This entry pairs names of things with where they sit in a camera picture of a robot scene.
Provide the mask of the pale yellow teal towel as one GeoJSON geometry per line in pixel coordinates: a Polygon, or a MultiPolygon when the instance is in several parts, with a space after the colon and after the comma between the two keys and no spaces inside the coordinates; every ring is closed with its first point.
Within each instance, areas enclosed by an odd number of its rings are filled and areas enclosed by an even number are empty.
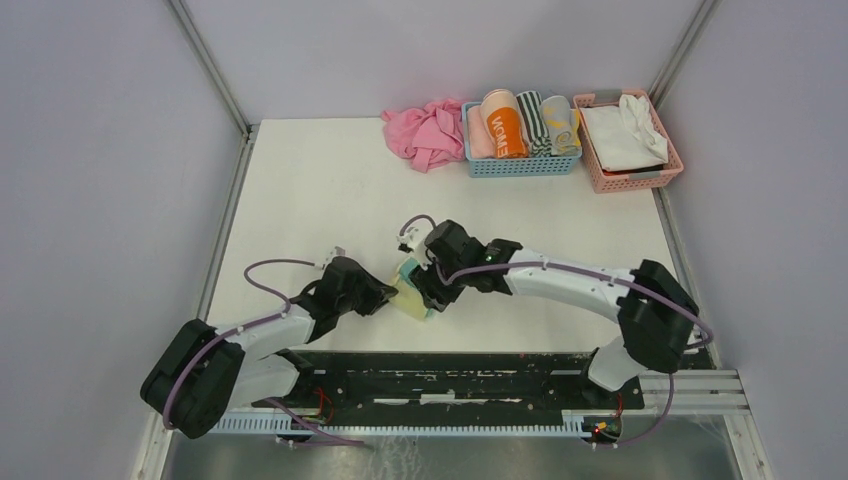
{"type": "Polygon", "coordinates": [[[424,321],[432,318],[436,311],[425,306],[421,293],[411,281],[410,274],[418,266],[414,258],[407,258],[396,268],[390,285],[397,294],[389,302],[407,316],[424,321]]]}

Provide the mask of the yellow grey patterned towel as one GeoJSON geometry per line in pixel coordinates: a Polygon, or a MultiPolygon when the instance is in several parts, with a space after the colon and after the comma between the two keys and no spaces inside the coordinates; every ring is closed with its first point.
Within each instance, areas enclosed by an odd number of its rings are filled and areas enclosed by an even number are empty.
{"type": "Polygon", "coordinates": [[[581,153],[577,135],[578,120],[568,99],[561,95],[546,98],[541,114],[548,130],[552,156],[577,156],[581,153]]]}

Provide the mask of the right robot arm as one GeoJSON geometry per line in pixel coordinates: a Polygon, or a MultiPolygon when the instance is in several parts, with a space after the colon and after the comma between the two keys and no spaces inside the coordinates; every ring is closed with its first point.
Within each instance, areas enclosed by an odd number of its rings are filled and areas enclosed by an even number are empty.
{"type": "Polygon", "coordinates": [[[408,279],[428,309],[442,312],[473,289],[552,300],[616,324],[618,336],[592,354],[577,382],[580,400],[591,408],[606,406],[646,371],[676,373],[696,346],[690,337],[699,308],[656,261],[621,269],[557,260],[516,241],[484,244],[452,220],[427,231],[406,225],[398,242],[416,263],[408,279]]]}

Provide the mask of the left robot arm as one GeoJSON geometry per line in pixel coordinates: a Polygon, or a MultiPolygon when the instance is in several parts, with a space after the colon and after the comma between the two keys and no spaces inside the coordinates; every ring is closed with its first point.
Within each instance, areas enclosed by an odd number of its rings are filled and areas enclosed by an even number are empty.
{"type": "Polygon", "coordinates": [[[140,387],[165,428],[196,439],[234,408],[278,398],[307,404],[315,382],[292,348],[328,334],[346,314],[375,314],[398,291],[336,255],[294,298],[274,294],[282,306],[257,318],[224,327],[193,319],[178,330],[140,387]]]}

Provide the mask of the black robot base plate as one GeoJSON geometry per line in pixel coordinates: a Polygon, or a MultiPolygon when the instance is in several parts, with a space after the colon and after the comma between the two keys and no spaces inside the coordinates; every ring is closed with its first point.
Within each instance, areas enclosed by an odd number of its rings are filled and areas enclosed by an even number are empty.
{"type": "Polygon", "coordinates": [[[641,410],[643,380],[616,393],[590,385],[587,353],[380,353],[301,351],[305,367],[281,397],[332,427],[536,427],[562,414],[641,410]]]}

